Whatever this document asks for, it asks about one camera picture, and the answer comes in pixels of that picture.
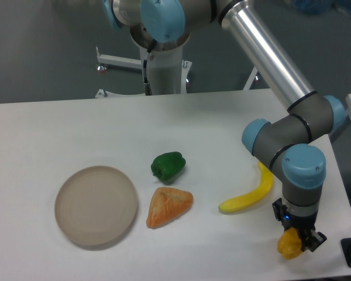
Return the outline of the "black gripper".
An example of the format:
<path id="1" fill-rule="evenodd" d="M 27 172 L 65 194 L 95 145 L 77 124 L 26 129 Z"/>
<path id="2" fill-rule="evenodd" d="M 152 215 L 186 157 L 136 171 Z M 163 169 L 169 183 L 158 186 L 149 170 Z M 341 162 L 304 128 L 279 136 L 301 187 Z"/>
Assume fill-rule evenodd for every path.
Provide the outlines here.
<path id="1" fill-rule="evenodd" d="M 327 237 L 315 230 L 316 208 L 314 205 L 301 207 L 289 203 L 284 198 L 277 199 L 273 204 L 274 216 L 281 222 L 284 230 L 295 228 L 302 241 L 302 251 L 314 252 Z"/>

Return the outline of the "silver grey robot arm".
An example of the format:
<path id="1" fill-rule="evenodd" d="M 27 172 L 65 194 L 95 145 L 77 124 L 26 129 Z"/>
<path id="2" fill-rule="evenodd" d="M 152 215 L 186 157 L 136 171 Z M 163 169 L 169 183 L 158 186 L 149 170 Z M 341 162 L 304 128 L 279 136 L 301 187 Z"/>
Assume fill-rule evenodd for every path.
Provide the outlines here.
<path id="1" fill-rule="evenodd" d="M 254 10 L 252 1 L 103 1 L 114 28 L 129 27 L 142 48 L 141 71 L 146 95 L 179 94 L 182 48 L 191 32 L 210 23 L 233 35 L 288 115 L 270 123 L 257 119 L 245 128 L 246 149 L 282 183 L 273 203 L 276 219 L 294 228 L 305 250 L 314 251 L 326 237 L 315 221 L 326 177 L 324 154 L 311 145 L 333 132 L 346 118 L 335 97 L 319 95 L 287 56 Z"/>

